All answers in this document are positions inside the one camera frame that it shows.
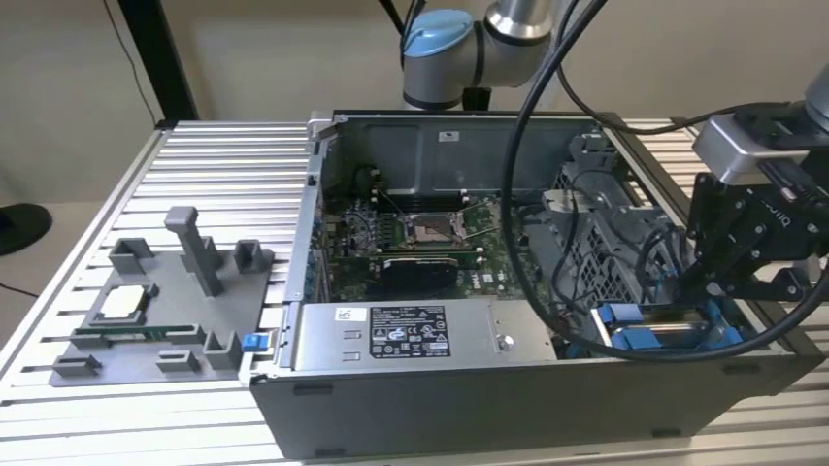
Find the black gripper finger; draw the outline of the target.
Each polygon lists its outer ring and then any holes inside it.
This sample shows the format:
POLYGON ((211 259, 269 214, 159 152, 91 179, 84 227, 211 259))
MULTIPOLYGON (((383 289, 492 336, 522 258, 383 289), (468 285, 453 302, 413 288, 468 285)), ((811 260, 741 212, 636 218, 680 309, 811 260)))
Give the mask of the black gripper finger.
POLYGON ((743 186, 723 183, 712 173, 698 173, 686 223, 694 242, 694 262, 677 280, 677 301, 701 302, 714 283, 729 295, 752 273, 747 268, 747 232, 752 194, 743 186))
POLYGON ((712 273, 724 295, 747 301, 801 301, 813 290, 808 271, 793 264, 732 267, 712 273))

